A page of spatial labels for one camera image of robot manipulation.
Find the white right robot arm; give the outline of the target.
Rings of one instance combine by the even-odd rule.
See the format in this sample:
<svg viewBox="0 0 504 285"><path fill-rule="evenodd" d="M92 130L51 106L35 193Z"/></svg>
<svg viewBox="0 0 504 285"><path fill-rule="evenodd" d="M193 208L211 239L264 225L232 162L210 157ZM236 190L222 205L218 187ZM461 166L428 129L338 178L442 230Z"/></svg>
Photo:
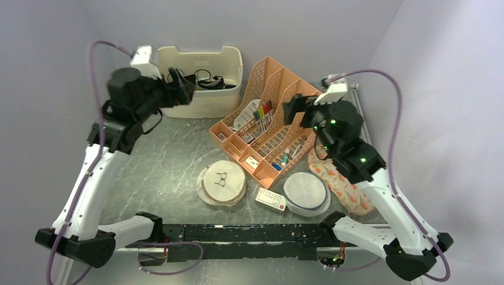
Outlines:
<svg viewBox="0 0 504 285"><path fill-rule="evenodd" d="M390 227L387 232L334 214L320 231L322 241L329 246L341 241L365 249L385 260L406 281L426 276L437 257L446 264L444 253L453 245L452 236L438 232L418 214L394 183L392 168L360 138L364 119L356 107L344 100L316 104L317 99L295 94L282 104L284 123L293 124L295 116L303 113L299 126L314 131L336 170L371 200Z"/></svg>

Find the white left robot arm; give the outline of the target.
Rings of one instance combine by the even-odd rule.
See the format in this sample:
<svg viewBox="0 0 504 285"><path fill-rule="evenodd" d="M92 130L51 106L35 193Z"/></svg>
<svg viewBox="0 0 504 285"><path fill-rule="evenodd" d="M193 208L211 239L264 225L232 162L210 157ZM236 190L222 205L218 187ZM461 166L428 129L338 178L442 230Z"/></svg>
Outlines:
<svg viewBox="0 0 504 285"><path fill-rule="evenodd" d="M120 248L136 242L155 247L165 241L160 217L139 212L128 220L101 225L100 214L111 186L128 161L136 141L146 134L145 121L162 109L187 105L195 86L178 69L170 81L149 78L132 67L114 71L107 83L109 99L87 139L86 156L65 207L49 228L39 229L35 242L94 268L104 266Z"/></svg>

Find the black white bra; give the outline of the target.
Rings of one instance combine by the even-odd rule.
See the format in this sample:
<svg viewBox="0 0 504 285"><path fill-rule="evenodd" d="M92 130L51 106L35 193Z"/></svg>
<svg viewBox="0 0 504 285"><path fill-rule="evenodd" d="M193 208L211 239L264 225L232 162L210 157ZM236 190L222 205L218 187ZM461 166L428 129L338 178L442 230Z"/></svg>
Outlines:
<svg viewBox="0 0 504 285"><path fill-rule="evenodd" d="M199 80L197 85L204 90L221 90L224 89L226 83L223 77L216 75L205 80Z"/></svg>

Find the white mesh laundry bag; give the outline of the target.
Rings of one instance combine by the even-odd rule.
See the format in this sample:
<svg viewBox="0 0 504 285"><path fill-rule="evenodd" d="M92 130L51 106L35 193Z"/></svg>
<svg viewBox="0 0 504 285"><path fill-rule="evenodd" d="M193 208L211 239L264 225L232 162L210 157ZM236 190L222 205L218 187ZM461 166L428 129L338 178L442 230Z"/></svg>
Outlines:
<svg viewBox="0 0 504 285"><path fill-rule="evenodd" d="M237 163L220 160L206 166L199 174L196 192L199 198L212 206L232 207L247 190L246 174Z"/></svg>

